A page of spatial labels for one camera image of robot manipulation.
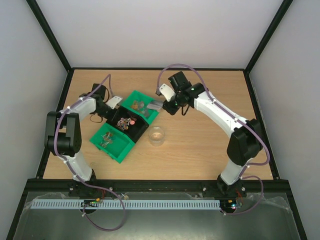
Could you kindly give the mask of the silver metal scoop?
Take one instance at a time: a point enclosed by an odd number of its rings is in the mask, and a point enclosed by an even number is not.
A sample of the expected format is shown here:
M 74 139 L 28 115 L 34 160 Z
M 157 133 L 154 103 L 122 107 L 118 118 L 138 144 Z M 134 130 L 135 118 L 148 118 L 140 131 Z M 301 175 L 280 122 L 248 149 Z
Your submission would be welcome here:
M 159 100 L 152 100 L 146 107 L 150 110 L 159 112 L 163 107 L 163 102 Z

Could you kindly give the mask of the green black bin set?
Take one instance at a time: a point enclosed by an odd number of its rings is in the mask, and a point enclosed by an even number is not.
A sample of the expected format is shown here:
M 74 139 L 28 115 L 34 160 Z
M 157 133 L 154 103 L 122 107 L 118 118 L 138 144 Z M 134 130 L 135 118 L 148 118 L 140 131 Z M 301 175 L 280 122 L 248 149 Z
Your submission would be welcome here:
M 134 90 L 90 138 L 90 142 L 121 163 L 146 132 L 159 112 L 149 109 L 155 99 Z

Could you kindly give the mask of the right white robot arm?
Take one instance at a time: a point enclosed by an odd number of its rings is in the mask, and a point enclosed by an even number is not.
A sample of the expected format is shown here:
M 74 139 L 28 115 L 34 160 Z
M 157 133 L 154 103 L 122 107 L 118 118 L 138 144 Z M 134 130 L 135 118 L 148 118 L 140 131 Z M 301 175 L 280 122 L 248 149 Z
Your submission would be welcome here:
M 169 85 L 157 84 L 156 94 L 164 96 L 163 109 L 170 115 L 183 107 L 191 107 L 205 114 L 229 137 L 228 163 L 217 178 L 218 191 L 229 196 L 250 161 L 262 150 L 262 128 L 256 119 L 246 118 L 231 111 L 209 91 L 203 81 L 192 84 L 182 71 L 168 79 Z

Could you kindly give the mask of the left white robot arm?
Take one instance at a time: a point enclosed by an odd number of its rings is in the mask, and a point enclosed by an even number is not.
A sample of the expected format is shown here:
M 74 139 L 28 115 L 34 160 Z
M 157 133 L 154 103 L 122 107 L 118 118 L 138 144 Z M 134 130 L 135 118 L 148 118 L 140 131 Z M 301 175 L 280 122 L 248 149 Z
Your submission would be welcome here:
M 78 182 L 87 182 L 94 174 L 81 152 L 81 121 L 91 114 L 106 119 L 123 100 L 115 95 L 105 101 L 106 90 L 104 85 L 95 83 L 91 92 L 81 94 L 63 110 L 50 111 L 46 117 L 44 146 L 63 161 Z

